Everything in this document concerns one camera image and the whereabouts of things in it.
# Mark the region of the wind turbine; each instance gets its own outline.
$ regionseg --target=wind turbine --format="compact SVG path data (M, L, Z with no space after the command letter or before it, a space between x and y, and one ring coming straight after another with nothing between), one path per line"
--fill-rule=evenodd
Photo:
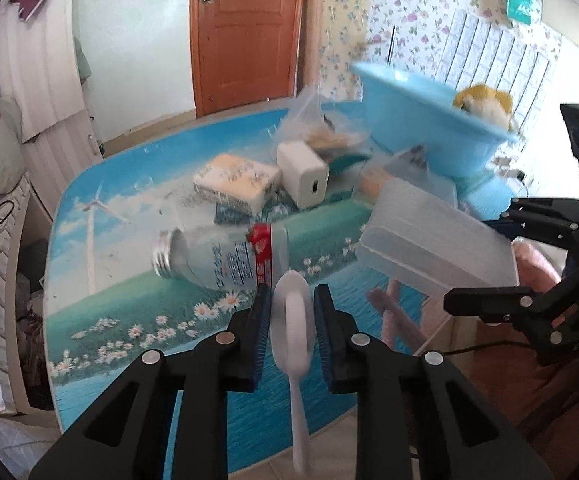
M119 220L129 224L130 221L124 216L119 215L115 211L111 210L109 206L105 205L100 200L100 190L102 189L102 184L98 186L98 191L96 192L95 198L86 204L80 206L82 211L85 211L87 216L87 278L89 284L89 294L92 296L96 294L96 274L94 269L94 257L93 257L93 216L96 208L99 208L105 213L118 218Z

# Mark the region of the white charger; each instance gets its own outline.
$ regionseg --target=white charger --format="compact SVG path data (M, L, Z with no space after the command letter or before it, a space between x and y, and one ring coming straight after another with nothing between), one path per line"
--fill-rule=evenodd
M299 209L325 200L329 166L303 140L281 142L276 164L283 172L283 187Z

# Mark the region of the bottle label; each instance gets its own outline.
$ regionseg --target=bottle label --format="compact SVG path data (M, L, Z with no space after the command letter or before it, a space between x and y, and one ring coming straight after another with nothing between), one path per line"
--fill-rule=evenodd
M252 247L246 240L231 244L212 245L216 286L224 288L256 288L254 274L255 258Z
M254 224L250 234L250 244L256 257L256 282L272 286L271 275L271 225Z

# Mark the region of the red label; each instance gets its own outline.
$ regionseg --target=red label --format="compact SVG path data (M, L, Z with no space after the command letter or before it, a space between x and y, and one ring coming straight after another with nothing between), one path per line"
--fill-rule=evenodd
M271 286L271 226L254 224L250 234L250 243L256 254L256 282Z

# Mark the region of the plastic bottle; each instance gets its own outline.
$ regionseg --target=plastic bottle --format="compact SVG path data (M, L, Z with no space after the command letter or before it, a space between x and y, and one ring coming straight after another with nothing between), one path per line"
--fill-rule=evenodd
M214 290L275 285L288 270L285 226L201 226L160 233L152 264L162 278L185 278Z

